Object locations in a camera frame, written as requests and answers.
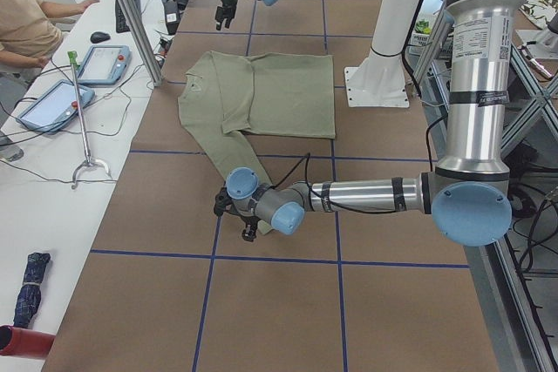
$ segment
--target person's arm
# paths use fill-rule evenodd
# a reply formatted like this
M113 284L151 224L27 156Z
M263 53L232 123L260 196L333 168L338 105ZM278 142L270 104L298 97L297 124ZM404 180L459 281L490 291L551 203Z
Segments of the person's arm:
M85 10L99 0L84 0L80 3L55 3L55 2L42 2L40 4L46 17L72 17L84 13Z
M15 52L6 50L0 51L0 64L8 65L10 67L17 67L19 69L32 69L35 67L43 68L49 62L46 56L41 57L26 57Z

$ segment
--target person's hand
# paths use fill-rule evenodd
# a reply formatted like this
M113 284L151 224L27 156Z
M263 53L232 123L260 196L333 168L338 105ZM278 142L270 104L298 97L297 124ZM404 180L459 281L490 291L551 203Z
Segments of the person's hand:
M84 0L78 3L79 13L84 13L85 10L94 3L98 3L99 0Z
M49 60L47 56L37 57L37 67L43 69L49 63Z

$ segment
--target beige shirt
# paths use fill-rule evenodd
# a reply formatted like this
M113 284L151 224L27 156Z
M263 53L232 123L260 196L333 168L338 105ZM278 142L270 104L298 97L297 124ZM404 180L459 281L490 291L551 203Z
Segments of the beige shirt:
M50 56L62 32L44 15L43 0L0 0L0 51L27 57Z

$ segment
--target blue and white device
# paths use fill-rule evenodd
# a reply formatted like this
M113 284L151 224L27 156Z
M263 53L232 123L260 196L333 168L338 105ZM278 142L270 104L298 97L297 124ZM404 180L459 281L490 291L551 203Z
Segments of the blue and white device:
M95 97L95 91L79 86L81 105L88 106ZM33 105L23 111L17 122L30 130L54 133L66 126L78 114L76 91L68 80L60 80L43 93Z
M86 86L112 86L124 74L130 61L125 45L93 45L79 66L78 82Z

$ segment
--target green cloth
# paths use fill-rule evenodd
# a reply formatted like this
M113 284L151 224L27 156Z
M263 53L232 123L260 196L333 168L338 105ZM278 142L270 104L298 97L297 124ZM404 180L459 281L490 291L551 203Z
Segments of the green cloth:
M242 132L335 138L333 60L209 51L187 72L178 104L182 126L224 179L246 166L271 184Z

